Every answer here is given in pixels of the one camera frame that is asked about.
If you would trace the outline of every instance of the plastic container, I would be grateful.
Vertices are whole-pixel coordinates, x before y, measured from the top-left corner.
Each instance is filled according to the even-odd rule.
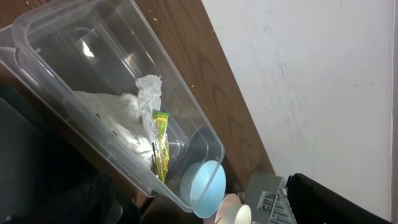
[[[224,148],[134,1],[51,2],[2,30],[0,46],[8,47],[0,49],[8,69],[141,191],[163,194],[186,212],[200,204]],[[73,93],[137,94],[135,79],[148,74],[162,76],[162,111],[171,114],[165,184]],[[182,200],[184,171],[210,160],[218,165],[200,199]]]

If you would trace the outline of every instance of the metal object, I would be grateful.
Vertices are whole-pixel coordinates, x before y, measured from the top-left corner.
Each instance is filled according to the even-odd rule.
[[[250,206],[252,224],[297,224],[283,177],[253,173],[245,190],[244,203]]]

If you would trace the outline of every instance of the crumpled plastic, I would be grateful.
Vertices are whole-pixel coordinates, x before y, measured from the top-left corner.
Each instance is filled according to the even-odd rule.
[[[114,96],[105,93],[75,91],[79,100],[102,124],[115,134],[129,149],[138,153],[142,163],[150,170],[153,161],[153,145],[157,145],[158,130],[152,117],[160,110],[162,81],[156,75],[136,80],[138,96],[123,93]]]

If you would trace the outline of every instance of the black object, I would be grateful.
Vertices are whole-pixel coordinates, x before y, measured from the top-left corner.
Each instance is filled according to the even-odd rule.
[[[0,223],[139,223],[139,209],[111,178],[3,86],[0,123]]]
[[[289,177],[287,198],[298,224],[390,223],[303,174]]]

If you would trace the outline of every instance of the brown wooden surface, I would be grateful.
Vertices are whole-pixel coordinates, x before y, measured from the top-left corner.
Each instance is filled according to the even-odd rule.
[[[22,13],[49,1],[0,0],[0,28],[12,24]],[[201,1],[136,2],[185,82],[192,86],[193,95],[223,143],[226,151],[223,166],[227,178],[237,180],[237,185],[240,185],[234,187],[242,190],[241,187],[246,186],[250,174],[255,170],[274,173]],[[0,69],[0,84],[6,82],[23,89],[15,78]],[[74,136],[66,124],[59,125],[62,125],[63,134],[75,147],[89,147],[78,136]],[[123,177],[106,165],[102,158],[93,152],[83,151],[82,154],[101,171],[116,177],[117,185],[128,195],[137,197],[136,190],[124,184]]]

